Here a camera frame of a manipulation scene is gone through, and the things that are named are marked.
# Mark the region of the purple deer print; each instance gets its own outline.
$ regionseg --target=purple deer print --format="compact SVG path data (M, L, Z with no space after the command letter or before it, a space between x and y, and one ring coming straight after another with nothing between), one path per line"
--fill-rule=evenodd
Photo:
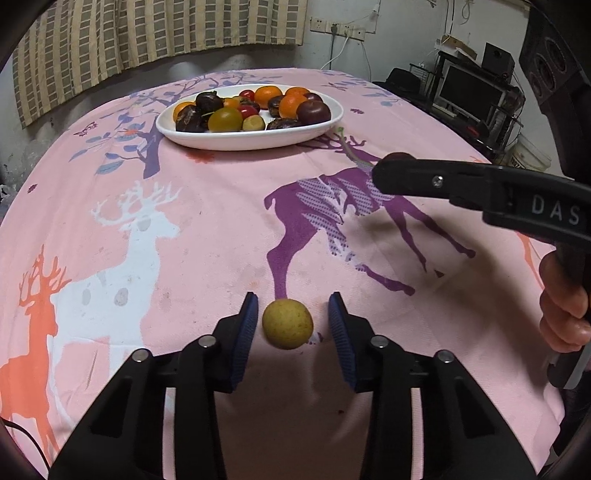
M377 162L379 158L358 148L365 145L365 140L357 142L354 137L350 137L347 141L346 138L340 137L339 141L338 138L324 135L313 142L315 145L307 143L300 146L322 148L346 154L355 163L355 166L334 175L321 175L314 179L298 180L283 185L265 198L267 210L271 208L273 200L275 201L275 214L285 226L283 239L279 245L267 253L267 261L275 283L275 298L287 297L286 279L291 260L320 230L327 233L332 255L341 257L344 262L354 266L357 271L364 272L388 290L402 291L409 296L415 293L413 287L377 274L357 258L340 230L349 207L357 216L369 215L384 207L425 272L427 271L427 259L414 243L404 218L405 213L450 242L459 253L465 254L468 258L473 258L476 255L474 250L459 244L435 220L423 213L405 197L384 195L374 186L371 180L371 170L373 163ZM435 273L438 277L443 276L443 273L437 270Z

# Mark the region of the human hand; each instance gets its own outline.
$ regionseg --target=human hand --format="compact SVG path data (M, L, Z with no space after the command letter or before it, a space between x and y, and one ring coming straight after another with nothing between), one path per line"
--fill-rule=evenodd
M579 351L591 341L591 325L583 320L589 295L567 276L556 252L542 259L540 277L545 287L540 296L542 336L556 352Z

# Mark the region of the speaker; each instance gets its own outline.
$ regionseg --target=speaker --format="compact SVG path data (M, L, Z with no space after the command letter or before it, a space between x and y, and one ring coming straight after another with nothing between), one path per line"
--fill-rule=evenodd
M509 82L515 69L515 60L508 51L487 43L482 68Z

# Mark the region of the checkered curtain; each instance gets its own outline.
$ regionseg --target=checkered curtain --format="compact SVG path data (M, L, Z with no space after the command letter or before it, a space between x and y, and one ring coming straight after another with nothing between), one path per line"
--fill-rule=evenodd
M14 51L24 127L101 81L208 48L303 42L307 0L57 0Z

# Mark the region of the orange deer print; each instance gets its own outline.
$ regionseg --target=orange deer print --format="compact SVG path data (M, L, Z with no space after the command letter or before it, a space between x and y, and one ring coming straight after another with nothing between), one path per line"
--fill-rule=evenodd
M0 416L11 420L14 414L35 419L41 444L46 457L51 458L49 443L58 451L53 429L47 419L47 377L49 354L47 336L57 334L56 315L50 296L59 292L71 280L64 280L66 269L57 268L57 257L53 259L51 273L43 274L44 245L35 259L32 270L22 275L19 305L26 307L29 317L29 351L26 355L8 360L0 368L0 395L2 410Z

